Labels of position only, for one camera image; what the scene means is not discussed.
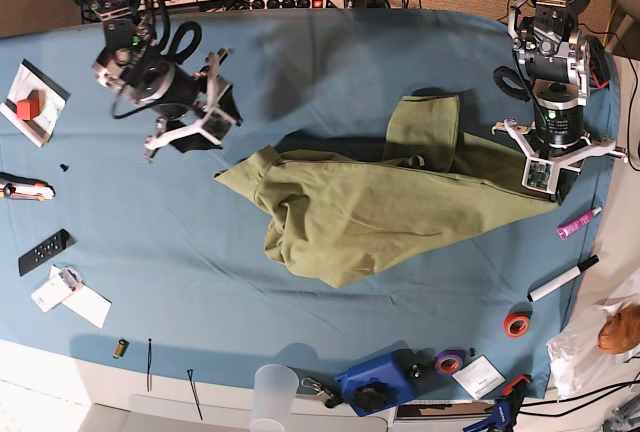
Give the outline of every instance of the olive green cloth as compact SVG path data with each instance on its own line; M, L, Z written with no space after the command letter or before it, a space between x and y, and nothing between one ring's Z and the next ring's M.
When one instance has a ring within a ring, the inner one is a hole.
M524 156L458 133L457 97L404 97L383 162L265 147L217 177L272 217L265 252L342 287L409 257L550 211Z

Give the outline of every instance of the plastic cup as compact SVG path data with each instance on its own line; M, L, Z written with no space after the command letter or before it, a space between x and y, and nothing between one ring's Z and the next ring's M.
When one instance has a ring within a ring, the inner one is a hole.
M253 385L251 432L285 432L299 384L298 376L288 367L260 367Z

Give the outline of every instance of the red cube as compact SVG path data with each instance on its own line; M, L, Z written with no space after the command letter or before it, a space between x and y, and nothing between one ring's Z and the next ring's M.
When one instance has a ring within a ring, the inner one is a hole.
M32 120L40 115L40 103L37 97L18 102L17 115L20 120Z

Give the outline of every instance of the blue tablecloth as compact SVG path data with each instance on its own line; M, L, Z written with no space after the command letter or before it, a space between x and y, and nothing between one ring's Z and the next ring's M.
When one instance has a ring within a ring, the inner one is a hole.
M508 98L492 81L497 66L512 63L505 27L419 10L261 11L198 20L202 45L185 69L199 69L211 50L233 48L222 73L235 84L245 122L223 151L180 155L166 148L152 166L142 160L142 144L155 114L112 120L114 96L94 80L100 27L0 41L3 94L23 59L71 94L43 149L0 120L0 170L49 181L57 192L47 203L0 200L0 338L141 372L152 338L153 373L186 378L193 368L199 381L240 387L251 387L256 369L271 362L327 378L397 348L428 358L473 347L507 380L532 373L532 394L541 397L549 376L545 342L565 323L578 282L535 304L524 337L507 338L502 322L533 285L589 255L598 220L564 242L555 229L604 204L612 159L589 159L552 213L340 290L270 262L263 252L269 217L213 180L281 142L377 160L396 103L415 91L460 94L461 126L479 136L490 137L491 126L507 116L529 123L530 104ZM614 77L611 90L592 94L589 130L615 136L618 110ZM507 137L495 140L515 146ZM74 266L113 302L102 330L65 307L43 314L33 303L48 265L18 276L18 257L61 228L77 243L53 263ZM120 338L131 345L116 361ZM420 389L435 398L468 397L435 374L426 374Z

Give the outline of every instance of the purple tape roll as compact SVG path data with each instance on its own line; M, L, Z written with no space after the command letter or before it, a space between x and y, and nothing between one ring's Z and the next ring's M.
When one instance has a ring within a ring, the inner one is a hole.
M447 349L436 355L436 372L440 375L451 375L462 368L462 352Z

